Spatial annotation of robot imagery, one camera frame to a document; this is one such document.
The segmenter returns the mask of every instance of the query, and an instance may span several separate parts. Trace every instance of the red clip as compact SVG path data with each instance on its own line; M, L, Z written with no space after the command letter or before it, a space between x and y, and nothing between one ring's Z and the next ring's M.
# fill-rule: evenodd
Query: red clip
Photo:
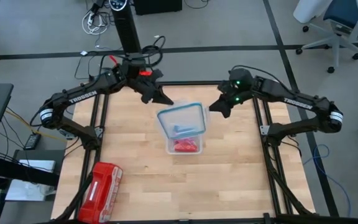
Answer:
M152 75L152 72L150 72L150 71L143 71L143 72L139 72L139 75L142 75L142 76L151 76L151 75Z

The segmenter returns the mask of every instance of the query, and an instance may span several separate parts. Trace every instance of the red toy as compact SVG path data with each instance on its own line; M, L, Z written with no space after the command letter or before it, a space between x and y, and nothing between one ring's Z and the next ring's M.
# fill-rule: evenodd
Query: red toy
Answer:
M175 152L197 152L197 145L192 138L175 140Z
M78 219L90 224L105 223L110 221L122 169L114 164L98 162L92 172L92 184L78 213Z

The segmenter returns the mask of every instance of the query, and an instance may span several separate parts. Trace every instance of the plastic container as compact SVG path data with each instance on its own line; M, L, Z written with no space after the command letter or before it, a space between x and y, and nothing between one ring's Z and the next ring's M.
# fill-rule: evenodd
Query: plastic container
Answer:
M167 139L182 139L204 134L208 113L200 102L180 102L160 110L157 120Z
M197 135L183 139L167 139L167 153L171 155L192 155L203 152L203 136Z
M209 111L200 102L175 102L157 113L157 121L166 140L167 153L190 155L203 152Z

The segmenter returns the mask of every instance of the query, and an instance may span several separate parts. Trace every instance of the wooden table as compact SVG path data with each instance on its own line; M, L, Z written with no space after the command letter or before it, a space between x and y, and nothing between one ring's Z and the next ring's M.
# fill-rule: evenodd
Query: wooden table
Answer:
M166 86L164 92L174 101L200 101L206 106L219 96L215 86ZM89 124L92 104L93 100L77 104L73 119ZM259 218L266 212L274 216L251 100L236 106L228 119L211 113L204 151L196 156L165 152L155 122L156 111L164 107L143 104L140 95L128 88L110 96L101 161L124 170L112 220ZM290 122L285 104L272 103L270 110L273 122ZM52 218L78 190L84 153L79 148L63 163ZM313 211L298 151L282 144L280 153L289 188ZM280 205L285 210L282 198Z

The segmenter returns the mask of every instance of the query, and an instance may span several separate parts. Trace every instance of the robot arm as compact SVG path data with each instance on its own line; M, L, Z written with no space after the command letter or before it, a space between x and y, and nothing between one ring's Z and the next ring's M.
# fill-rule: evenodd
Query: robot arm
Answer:
M78 87L53 94L39 109L42 126L48 129L57 129L66 137L78 136L86 150L94 150L100 147L100 134L95 131L94 127L84 127L64 117L64 111L70 105L96 95L119 92L124 86L140 93L144 103L152 100L153 103L172 105L173 101L163 93L162 87L156 83L156 80L163 76L162 72L154 70L142 75L145 72L143 62L144 59L138 55L125 58L122 65L117 64L114 68L100 74L92 82L81 83Z
M281 83L267 78L252 77L250 72L243 68L234 69L229 73L229 81L223 81L218 86L218 90L222 94L209 107L210 111L221 112L225 118L228 118L235 105L257 97L268 102L287 103L316 114L314 118L290 124L273 123L270 126L261 126L261 133L266 137L269 144L279 146L285 136L292 134L308 131L336 133L341 130L343 114L334 102L327 98L292 91Z

